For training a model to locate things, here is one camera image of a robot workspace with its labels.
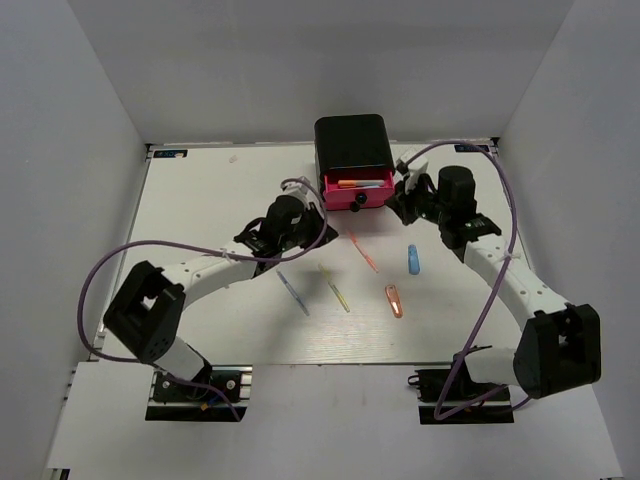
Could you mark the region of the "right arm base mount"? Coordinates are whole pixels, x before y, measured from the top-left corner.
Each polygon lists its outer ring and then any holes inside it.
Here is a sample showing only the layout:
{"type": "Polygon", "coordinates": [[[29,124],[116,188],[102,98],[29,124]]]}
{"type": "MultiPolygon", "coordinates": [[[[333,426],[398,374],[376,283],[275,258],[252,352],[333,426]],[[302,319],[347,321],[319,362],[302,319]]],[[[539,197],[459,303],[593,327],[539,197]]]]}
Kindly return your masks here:
{"type": "MultiPolygon", "coordinates": [[[[490,425],[514,422],[511,396],[507,388],[503,388],[491,398],[466,407],[447,419],[437,420],[435,407],[449,373],[448,367],[438,365],[435,368],[415,370],[407,378],[408,386],[417,392],[421,425],[490,425]]],[[[442,412],[458,407],[495,388],[495,384],[474,383],[467,373],[459,373],[445,397],[442,412]]]]}

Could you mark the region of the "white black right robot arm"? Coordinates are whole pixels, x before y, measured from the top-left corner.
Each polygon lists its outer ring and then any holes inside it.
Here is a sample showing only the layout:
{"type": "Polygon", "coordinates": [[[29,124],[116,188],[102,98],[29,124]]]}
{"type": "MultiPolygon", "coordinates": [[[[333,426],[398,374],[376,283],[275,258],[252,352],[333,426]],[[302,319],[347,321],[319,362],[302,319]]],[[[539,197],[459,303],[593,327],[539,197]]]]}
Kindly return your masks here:
{"type": "Polygon", "coordinates": [[[513,243],[477,210],[476,183],[462,166],[440,170],[433,181],[405,173],[386,204],[404,225],[423,219],[437,225],[443,244],[491,287],[521,332],[514,349],[471,345],[455,354],[448,382],[472,399],[488,384],[520,387],[529,397],[596,383],[601,378],[600,317],[574,305],[512,252],[513,243]]]}

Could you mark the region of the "pink top drawer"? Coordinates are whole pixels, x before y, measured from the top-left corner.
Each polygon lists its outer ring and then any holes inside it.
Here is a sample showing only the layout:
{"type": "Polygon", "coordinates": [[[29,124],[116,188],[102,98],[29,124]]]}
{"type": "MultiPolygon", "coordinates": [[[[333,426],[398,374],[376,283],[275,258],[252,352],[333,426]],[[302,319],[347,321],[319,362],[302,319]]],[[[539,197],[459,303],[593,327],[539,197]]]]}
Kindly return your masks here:
{"type": "Polygon", "coordinates": [[[329,211],[350,210],[357,212],[362,209],[382,207],[386,200],[394,193],[393,172],[389,168],[351,168],[332,170],[321,174],[319,187],[324,199],[324,205],[329,211]],[[339,180],[377,179],[384,180],[384,188],[352,189],[339,188],[339,180]]]}

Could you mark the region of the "blue utility knife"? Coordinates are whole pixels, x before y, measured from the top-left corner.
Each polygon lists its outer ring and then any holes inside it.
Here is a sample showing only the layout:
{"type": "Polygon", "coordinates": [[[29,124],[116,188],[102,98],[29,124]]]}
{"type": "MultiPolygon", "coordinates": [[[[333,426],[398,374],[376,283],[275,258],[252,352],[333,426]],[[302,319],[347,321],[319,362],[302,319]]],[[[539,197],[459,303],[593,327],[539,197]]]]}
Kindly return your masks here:
{"type": "Polygon", "coordinates": [[[408,271],[410,275],[419,275],[421,271],[420,259],[417,247],[410,244],[407,249],[408,253],[408,271]]]}

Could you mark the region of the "blue capped highlighter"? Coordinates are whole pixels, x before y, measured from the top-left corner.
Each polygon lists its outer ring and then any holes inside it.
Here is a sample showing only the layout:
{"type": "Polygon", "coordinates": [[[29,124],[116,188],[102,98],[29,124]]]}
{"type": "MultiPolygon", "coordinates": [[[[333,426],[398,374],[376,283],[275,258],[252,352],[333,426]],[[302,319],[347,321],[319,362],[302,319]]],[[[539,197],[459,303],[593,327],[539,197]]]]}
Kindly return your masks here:
{"type": "Polygon", "coordinates": [[[344,188],[352,188],[352,189],[372,189],[372,188],[384,188],[384,183],[354,183],[344,188]]]}

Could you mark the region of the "orange capped white marker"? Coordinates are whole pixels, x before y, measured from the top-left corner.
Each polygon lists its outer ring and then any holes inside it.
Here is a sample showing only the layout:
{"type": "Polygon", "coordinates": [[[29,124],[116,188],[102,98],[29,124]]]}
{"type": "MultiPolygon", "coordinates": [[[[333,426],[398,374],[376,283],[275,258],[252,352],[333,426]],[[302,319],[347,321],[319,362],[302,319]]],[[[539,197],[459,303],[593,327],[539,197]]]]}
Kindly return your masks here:
{"type": "Polygon", "coordinates": [[[377,184],[377,183],[384,183],[384,185],[385,185],[385,181],[384,181],[384,180],[377,180],[377,179],[360,179],[360,180],[339,180],[339,181],[337,182],[337,186],[338,186],[339,188],[344,188],[344,187],[347,187],[347,186],[349,186],[349,185],[351,185],[351,184],[354,184],[354,183],[370,183],[370,182],[372,182],[372,183],[376,183],[376,184],[377,184]]]}

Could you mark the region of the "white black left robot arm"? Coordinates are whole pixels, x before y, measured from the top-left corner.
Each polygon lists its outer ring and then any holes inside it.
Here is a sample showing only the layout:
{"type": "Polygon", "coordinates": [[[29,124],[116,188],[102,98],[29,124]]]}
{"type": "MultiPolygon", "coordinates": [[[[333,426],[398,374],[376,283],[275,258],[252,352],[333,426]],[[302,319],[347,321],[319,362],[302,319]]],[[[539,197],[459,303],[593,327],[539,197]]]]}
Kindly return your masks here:
{"type": "Polygon", "coordinates": [[[211,387],[212,366],[178,337],[183,311],[219,289],[266,273],[292,249],[307,251],[337,237],[314,203],[280,195],[220,256],[202,255],[164,267],[148,261],[134,265],[109,305],[104,325],[137,361],[177,378],[188,398],[202,398],[211,387]]]}

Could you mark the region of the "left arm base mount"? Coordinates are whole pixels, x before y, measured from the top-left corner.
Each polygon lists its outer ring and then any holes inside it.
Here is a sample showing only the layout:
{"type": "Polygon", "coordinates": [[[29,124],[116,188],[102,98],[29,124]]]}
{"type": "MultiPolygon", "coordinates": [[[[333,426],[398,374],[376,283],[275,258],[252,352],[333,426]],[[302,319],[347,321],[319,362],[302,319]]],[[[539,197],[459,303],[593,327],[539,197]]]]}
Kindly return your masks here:
{"type": "Polygon", "coordinates": [[[250,399],[253,369],[214,367],[208,383],[214,388],[190,387],[156,370],[146,407],[146,421],[234,423],[243,419],[250,399]]]}

